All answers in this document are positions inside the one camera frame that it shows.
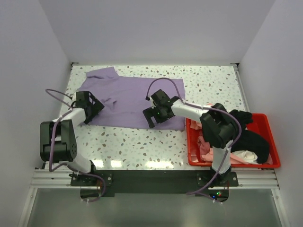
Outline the red plastic bin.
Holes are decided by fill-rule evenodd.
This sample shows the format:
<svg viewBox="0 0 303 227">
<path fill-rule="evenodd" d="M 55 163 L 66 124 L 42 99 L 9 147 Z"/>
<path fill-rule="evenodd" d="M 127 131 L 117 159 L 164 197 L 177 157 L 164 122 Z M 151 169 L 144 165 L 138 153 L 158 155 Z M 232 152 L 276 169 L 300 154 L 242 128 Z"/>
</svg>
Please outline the red plastic bin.
<svg viewBox="0 0 303 227">
<path fill-rule="evenodd" d="M 242 133 L 231 149 L 235 168 L 279 168 L 281 166 L 266 115 L 233 110 Z M 211 166 L 213 151 L 204 141 L 201 125 L 186 119 L 188 162 L 192 166 Z"/>
</svg>

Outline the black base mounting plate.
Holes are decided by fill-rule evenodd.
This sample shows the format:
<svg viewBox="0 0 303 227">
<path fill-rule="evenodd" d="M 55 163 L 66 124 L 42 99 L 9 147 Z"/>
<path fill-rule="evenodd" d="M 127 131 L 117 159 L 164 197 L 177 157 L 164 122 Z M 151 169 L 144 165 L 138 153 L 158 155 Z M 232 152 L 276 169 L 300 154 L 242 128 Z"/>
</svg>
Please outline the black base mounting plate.
<svg viewBox="0 0 303 227">
<path fill-rule="evenodd" d="M 117 193 L 184 194 L 201 189 L 212 170 L 96 170 L 94 176 L 70 174 L 81 198 L 114 197 Z"/>
</svg>

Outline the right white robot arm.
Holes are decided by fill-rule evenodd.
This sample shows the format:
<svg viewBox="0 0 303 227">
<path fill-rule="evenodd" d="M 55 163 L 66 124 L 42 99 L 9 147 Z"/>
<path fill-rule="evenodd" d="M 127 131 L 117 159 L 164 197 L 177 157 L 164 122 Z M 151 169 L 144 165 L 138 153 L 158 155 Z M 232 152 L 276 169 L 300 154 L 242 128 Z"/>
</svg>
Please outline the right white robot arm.
<svg viewBox="0 0 303 227">
<path fill-rule="evenodd" d="M 188 103 L 179 96 L 170 98 L 161 89 L 147 95 L 146 100 L 151 106 L 143 110 L 143 115 L 150 128 L 154 128 L 155 123 L 164 123 L 173 117 L 184 117 L 201 123 L 203 138 L 213 148 L 209 183 L 223 185 L 231 171 L 231 148 L 242 133 L 239 121 L 220 103 L 213 106 Z"/>
</svg>

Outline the pink t shirt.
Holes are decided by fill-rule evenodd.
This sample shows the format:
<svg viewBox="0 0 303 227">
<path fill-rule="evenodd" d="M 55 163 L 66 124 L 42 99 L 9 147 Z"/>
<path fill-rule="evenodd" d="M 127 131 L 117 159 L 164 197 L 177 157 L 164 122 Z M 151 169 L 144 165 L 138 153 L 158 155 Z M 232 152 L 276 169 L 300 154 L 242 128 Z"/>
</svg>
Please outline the pink t shirt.
<svg viewBox="0 0 303 227">
<path fill-rule="evenodd" d="M 213 149 L 203 137 L 202 124 L 186 119 L 188 162 L 192 166 L 209 167 L 213 161 Z"/>
</svg>

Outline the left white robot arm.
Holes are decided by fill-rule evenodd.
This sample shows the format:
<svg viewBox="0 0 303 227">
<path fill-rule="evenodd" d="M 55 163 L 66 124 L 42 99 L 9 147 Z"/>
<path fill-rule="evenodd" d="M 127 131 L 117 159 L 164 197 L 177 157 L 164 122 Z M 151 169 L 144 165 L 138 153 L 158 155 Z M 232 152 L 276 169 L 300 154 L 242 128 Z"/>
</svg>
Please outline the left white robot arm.
<svg viewBox="0 0 303 227">
<path fill-rule="evenodd" d="M 71 100 L 66 113 L 40 124 L 40 157 L 49 163 L 49 172 L 65 166 L 81 174 L 86 185 L 94 185 L 98 174 L 93 162 L 78 151 L 75 128 L 90 123 L 104 105 L 89 91 L 77 91 Z"/>
</svg>

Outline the white t shirt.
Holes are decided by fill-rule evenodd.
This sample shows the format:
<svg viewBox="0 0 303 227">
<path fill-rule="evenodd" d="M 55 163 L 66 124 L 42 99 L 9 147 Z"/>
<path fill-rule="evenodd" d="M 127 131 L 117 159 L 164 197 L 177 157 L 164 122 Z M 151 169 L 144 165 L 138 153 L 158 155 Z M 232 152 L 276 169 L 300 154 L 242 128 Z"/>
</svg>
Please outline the white t shirt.
<svg viewBox="0 0 303 227">
<path fill-rule="evenodd" d="M 252 151 L 248 151 L 248 150 L 240 150 L 240 151 L 234 151 L 233 154 L 242 160 L 243 163 L 245 164 L 258 164 L 257 159 L 258 156 L 252 152 Z"/>
</svg>

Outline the black t shirt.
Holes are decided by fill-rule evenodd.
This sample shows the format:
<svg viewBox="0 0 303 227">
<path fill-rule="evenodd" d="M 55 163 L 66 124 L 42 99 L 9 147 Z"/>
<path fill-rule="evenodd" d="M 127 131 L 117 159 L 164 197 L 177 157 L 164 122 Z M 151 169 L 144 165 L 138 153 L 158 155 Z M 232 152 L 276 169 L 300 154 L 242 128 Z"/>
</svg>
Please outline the black t shirt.
<svg viewBox="0 0 303 227">
<path fill-rule="evenodd" d="M 246 129 L 249 123 L 253 123 L 252 113 L 234 109 L 230 111 L 230 114 L 239 121 L 242 127 L 242 133 L 240 138 L 231 148 L 231 164 L 245 164 L 242 162 L 241 159 L 237 158 L 233 154 L 234 151 L 240 150 L 248 150 L 254 152 L 258 156 L 258 165 L 266 163 L 271 164 L 272 161 L 270 161 L 269 143 L 262 136 Z"/>
</svg>

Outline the purple t shirt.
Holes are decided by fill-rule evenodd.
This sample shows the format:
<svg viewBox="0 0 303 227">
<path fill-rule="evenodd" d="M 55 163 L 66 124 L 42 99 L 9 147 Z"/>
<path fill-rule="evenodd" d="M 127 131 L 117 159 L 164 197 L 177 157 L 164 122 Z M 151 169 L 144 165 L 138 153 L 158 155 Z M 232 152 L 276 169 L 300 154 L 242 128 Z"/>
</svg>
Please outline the purple t shirt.
<svg viewBox="0 0 303 227">
<path fill-rule="evenodd" d="M 124 77 L 114 67 L 87 72 L 79 91 L 89 91 L 104 109 L 94 117 L 91 125 L 148 129 L 143 110 L 151 106 L 145 99 L 162 89 L 169 97 L 185 97 L 182 79 L 155 81 L 153 78 Z"/>
</svg>

